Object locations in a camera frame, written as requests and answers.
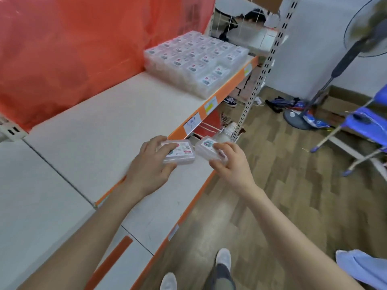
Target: left hand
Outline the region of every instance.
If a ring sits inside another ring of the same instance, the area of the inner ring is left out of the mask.
[[[166,144],[156,152],[160,143],[166,140],[166,136],[159,135],[144,142],[129,166],[123,185],[139,193],[139,200],[163,186],[177,166],[176,163],[162,164],[167,154],[178,147],[177,143]]]

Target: jeans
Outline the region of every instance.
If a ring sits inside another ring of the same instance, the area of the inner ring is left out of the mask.
[[[217,264],[212,268],[203,290],[236,290],[230,271],[224,264]]]

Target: laminate floor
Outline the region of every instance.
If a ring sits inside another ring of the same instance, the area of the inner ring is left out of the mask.
[[[262,93],[263,97],[277,95],[269,88]],[[239,116],[242,108],[228,111]],[[245,128],[238,144],[247,155],[256,184],[310,240],[332,258],[336,249],[361,249],[387,258],[387,185],[370,164],[341,177],[351,156],[331,143],[309,153],[326,133],[294,129],[267,106],[252,107]],[[358,150],[375,148],[354,136],[340,135]],[[237,289],[297,289],[274,258],[251,211],[218,176],[141,289],[158,289],[167,272],[175,273],[179,290],[201,289],[222,247],[231,251]]]

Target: chair leg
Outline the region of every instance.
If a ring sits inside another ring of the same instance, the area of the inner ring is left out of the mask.
[[[316,152],[320,146],[322,146],[329,138],[331,138],[332,136],[334,136],[337,132],[339,132],[341,130],[341,126],[337,127],[334,131],[332,131],[327,137],[325,137],[322,141],[320,141],[318,143],[318,145],[316,145],[314,148],[312,148],[310,150],[311,153],[314,153]]]
[[[383,150],[385,149],[385,147],[383,148],[378,148],[376,151],[370,153],[369,155],[359,159],[359,160],[356,160],[352,163],[352,165],[345,171],[343,172],[343,176],[346,177],[348,175],[350,175],[353,171],[353,169],[355,169],[355,167],[357,165],[359,165],[360,163],[363,163],[364,161],[367,161],[368,159],[372,158],[373,156],[376,156],[378,153],[381,153]]]

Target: red curtain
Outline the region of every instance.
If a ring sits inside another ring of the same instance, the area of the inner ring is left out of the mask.
[[[0,113],[26,131],[144,70],[143,50],[204,32],[215,0],[0,0]]]

